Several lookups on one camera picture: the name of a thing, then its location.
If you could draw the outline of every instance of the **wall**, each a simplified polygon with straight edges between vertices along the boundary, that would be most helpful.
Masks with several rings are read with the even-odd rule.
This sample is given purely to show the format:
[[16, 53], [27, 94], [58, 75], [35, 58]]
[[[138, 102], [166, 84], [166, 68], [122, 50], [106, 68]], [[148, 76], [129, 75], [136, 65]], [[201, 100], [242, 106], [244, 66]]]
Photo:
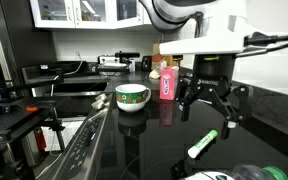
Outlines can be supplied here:
[[[250, 0], [247, 12], [248, 23], [263, 32], [288, 34], [288, 0]], [[193, 37], [192, 25], [182, 31], [181, 38]], [[187, 55], [183, 62], [192, 68], [193, 56]], [[288, 49], [237, 59], [233, 79], [288, 94]]]
[[[162, 35], [152, 27], [144, 30], [74, 30], [53, 32], [57, 59], [59, 61], [83, 60], [97, 62], [99, 55], [114, 55], [115, 52], [140, 52], [141, 56], [152, 54], [152, 44], [162, 40]], [[165, 35], [164, 40], [171, 39]]]

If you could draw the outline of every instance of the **marker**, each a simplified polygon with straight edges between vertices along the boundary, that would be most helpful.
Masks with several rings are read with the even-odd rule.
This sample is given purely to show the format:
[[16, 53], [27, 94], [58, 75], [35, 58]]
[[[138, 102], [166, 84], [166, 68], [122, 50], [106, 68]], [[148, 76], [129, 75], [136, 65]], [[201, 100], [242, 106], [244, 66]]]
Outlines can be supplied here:
[[217, 136], [217, 131], [211, 130], [203, 139], [197, 142], [193, 147], [191, 147], [187, 153], [191, 158], [196, 158], [196, 156]]

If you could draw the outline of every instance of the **cabinet door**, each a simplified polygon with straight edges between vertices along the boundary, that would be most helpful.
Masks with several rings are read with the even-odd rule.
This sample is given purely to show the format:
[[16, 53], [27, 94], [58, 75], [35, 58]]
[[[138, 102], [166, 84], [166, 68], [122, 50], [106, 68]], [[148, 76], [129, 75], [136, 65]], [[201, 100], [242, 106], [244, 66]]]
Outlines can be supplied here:
[[73, 0], [76, 28], [113, 29], [112, 0]]
[[116, 28], [132, 27], [143, 24], [144, 7], [139, 0], [116, 0]]
[[75, 28], [72, 0], [30, 0], [35, 27]]

